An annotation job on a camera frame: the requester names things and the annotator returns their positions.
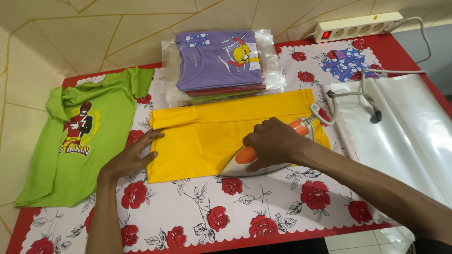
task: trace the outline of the yellow cartoon bird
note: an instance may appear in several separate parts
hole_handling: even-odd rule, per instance
[[[253,57],[250,59],[250,48],[248,45],[246,45],[242,39],[234,38],[239,43],[239,47],[235,48],[232,55],[234,56],[234,59],[237,61],[228,61],[228,63],[232,64],[236,67],[242,67],[247,62],[259,62],[258,57]]]

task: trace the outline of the power rangers print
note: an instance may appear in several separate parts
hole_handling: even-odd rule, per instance
[[[60,146],[60,153],[80,153],[85,156],[89,154],[91,146],[80,145],[83,134],[91,131],[93,117],[88,115],[91,102],[85,102],[80,106],[80,114],[71,118],[70,122],[64,124],[63,132],[67,130],[67,136]]]

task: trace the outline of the power socket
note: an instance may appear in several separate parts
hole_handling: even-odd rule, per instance
[[[401,19],[402,15],[396,11],[322,22],[315,27],[313,38],[319,43],[384,33],[388,24]]]

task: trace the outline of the clothes iron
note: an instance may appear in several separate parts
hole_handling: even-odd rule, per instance
[[[297,120],[288,123],[296,132],[300,135],[304,135],[312,140],[314,140],[314,130],[312,129],[312,122],[316,118],[321,118],[319,116],[320,107],[317,104],[311,104],[310,110],[312,112],[311,116],[308,118],[302,117]],[[255,172],[246,172],[248,166],[257,160],[256,151],[251,146],[241,147],[226,163],[220,176],[224,177],[246,177],[246,176],[258,176],[263,174],[269,174],[281,169],[284,169],[291,165],[291,163],[284,163],[280,165],[273,165],[267,168],[259,169]]]

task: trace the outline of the red rose print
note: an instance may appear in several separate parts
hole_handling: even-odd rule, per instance
[[[121,229],[122,246],[132,246],[138,241],[138,227],[135,225],[127,225]]]
[[[183,246],[187,241],[187,236],[184,235],[184,228],[181,226],[174,227],[171,231],[168,231],[166,243],[168,248],[174,249],[179,246]]]
[[[369,222],[372,220],[372,215],[368,208],[367,203],[364,201],[352,201],[348,205],[348,212],[358,223]]]
[[[292,54],[292,58],[295,59],[297,62],[304,61],[307,59],[305,54],[303,52],[295,52]]]
[[[314,75],[312,73],[310,73],[310,72],[307,72],[307,71],[304,71],[304,72],[299,71],[298,72],[298,79],[303,81],[303,82],[310,83],[310,82],[314,81]]]
[[[375,69],[375,70],[383,70],[383,68],[381,66],[379,66],[378,64],[371,64],[370,68]]]
[[[301,187],[301,202],[306,203],[311,210],[325,209],[326,205],[331,204],[328,195],[328,186],[321,181],[307,181]]]
[[[124,189],[124,196],[121,199],[122,207],[128,209],[137,209],[146,198],[147,187],[143,181],[131,183]]]
[[[229,195],[240,194],[243,191],[243,183],[238,178],[224,178],[221,183],[221,190]]]
[[[261,235],[275,235],[279,229],[276,222],[271,218],[266,218],[264,215],[257,215],[251,220],[251,227],[248,230],[251,236]]]
[[[150,94],[147,94],[146,97],[137,99],[137,102],[140,104],[148,104],[152,99],[152,96]]]
[[[362,77],[361,72],[356,71],[355,74],[353,74],[353,76],[350,77],[350,79],[354,81],[360,81],[361,77]]]
[[[330,117],[326,114],[326,110],[324,110],[323,108],[321,108],[319,110],[319,116],[321,116],[323,119],[325,119],[328,122],[330,121]]]
[[[48,238],[42,238],[31,245],[26,254],[53,254],[55,247]]]
[[[88,217],[85,219],[84,226],[86,227],[86,233],[88,233],[88,234],[89,234],[89,230],[91,228],[91,221],[93,220],[93,215],[94,215],[94,207],[93,207],[93,209],[91,209]]]
[[[329,59],[335,59],[336,58],[336,54],[334,53],[335,50],[330,50],[328,53],[326,53],[326,55],[328,56]]]
[[[129,137],[127,138],[127,143],[126,143],[126,147],[130,146],[131,144],[135,143],[135,141],[137,141],[141,136],[144,135],[143,131],[130,131],[129,132]]]
[[[352,46],[359,50],[363,50],[369,47],[364,43],[363,39],[354,40]]]
[[[209,226],[217,232],[220,231],[220,228],[226,228],[229,223],[229,216],[225,212],[226,208],[224,207],[214,207],[207,214]]]

